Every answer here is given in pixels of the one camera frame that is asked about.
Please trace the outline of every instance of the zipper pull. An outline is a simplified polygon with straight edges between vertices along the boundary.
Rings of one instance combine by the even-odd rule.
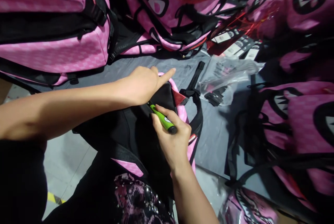
[[[80,31],[80,33],[78,33],[78,40],[81,40],[83,35],[87,33],[87,30],[86,29],[83,29]]]

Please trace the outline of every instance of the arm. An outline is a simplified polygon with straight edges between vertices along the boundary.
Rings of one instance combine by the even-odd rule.
[[[146,103],[175,73],[136,68],[128,77],[98,86],[35,94],[0,106],[0,139],[46,141],[91,118]]]
[[[179,222],[187,224],[219,223],[210,202],[198,184],[187,158],[191,127],[184,123],[175,112],[158,105],[156,107],[159,112],[166,115],[177,127],[177,134],[169,134],[161,125],[159,118],[152,114],[153,126],[172,171]]]

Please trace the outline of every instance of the person's right hand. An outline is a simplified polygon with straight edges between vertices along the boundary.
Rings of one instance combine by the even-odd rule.
[[[180,117],[172,110],[156,105],[159,112],[164,114],[177,128],[177,133],[171,135],[161,124],[159,117],[152,114],[153,126],[158,134],[160,146],[166,160],[174,173],[177,169],[189,166],[187,158],[188,141],[191,134],[191,127],[183,122]]]

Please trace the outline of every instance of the black backpack strap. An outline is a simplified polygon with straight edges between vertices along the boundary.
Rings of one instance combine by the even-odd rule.
[[[243,186],[249,177],[268,168],[279,166],[289,169],[309,169],[322,168],[334,165],[334,153],[306,153],[279,158],[274,161],[267,162],[256,166],[245,172],[236,182],[227,181],[225,184],[233,189]]]
[[[242,115],[247,113],[247,110],[241,110],[235,117],[234,124],[236,129],[234,131],[232,141],[227,149],[227,163],[229,169],[230,180],[235,182],[237,180],[237,150],[238,150],[238,140],[240,134],[240,118]]]
[[[108,47],[108,62],[107,63],[110,65],[116,57],[113,54],[113,52],[114,52],[114,49],[115,49],[115,46],[116,46],[116,43],[117,43],[117,39],[118,39],[118,35],[119,35],[118,19],[117,19],[117,16],[116,16],[115,12],[112,11],[108,7],[107,2],[105,0],[100,1],[100,6],[104,7],[104,10],[105,10],[106,14],[109,15],[109,20],[110,20],[109,37],[108,37],[108,43],[107,43],[107,47]]]
[[[204,22],[208,21],[209,19],[211,19],[212,17],[218,16],[218,15],[220,15],[220,16],[230,16],[230,15],[233,15],[234,13],[236,13],[238,11],[241,11],[242,9],[245,8],[246,5],[241,4],[239,1],[240,0],[238,0],[237,2],[234,2],[233,0],[220,0],[218,2],[218,3],[220,3],[220,7],[217,9],[217,12],[212,13],[210,15],[201,14],[200,12],[198,12],[195,9],[194,4],[186,4],[184,6],[184,12],[192,21],[197,22],[197,23],[204,23]],[[232,7],[232,8],[221,10],[227,2],[232,3],[236,6]]]
[[[193,102],[196,105],[197,108],[197,114],[195,115],[194,119],[189,123],[189,125],[191,126],[191,134],[195,134],[197,136],[197,141],[195,143],[194,146],[194,150],[192,152],[192,155],[189,159],[190,164],[193,163],[194,157],[195,157],[195,153],[196,153],[196,148],[198,145],[198,140],[200,137],[200,134],[202,132],[202,127],[203,127],[203,111],[202,111],[202,103],[201,103],[201,99],[200,99],[200,92],[195,89],[195,86],[197,84],[198,78],[204,68],[205,63],[203,61],[200,61],[194,76],[192,77],[188,87],[186,89],[181,89],[180,90],[180,94],[184,95],[185,97],[189,98],[192,97]]]
[[[107,20],[106,10],[108,9],[105,0],[86,0],[85,8],[82,11],[91,18],[97,25],[104,26]]]

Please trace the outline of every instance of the yellow floor line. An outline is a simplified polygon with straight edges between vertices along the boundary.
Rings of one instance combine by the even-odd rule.
[[[52,201],[58,205],[61,205],[65,202],[65,200],[62,200],[58,196],[55,196],[53,193],[48,192],[48,201]]]

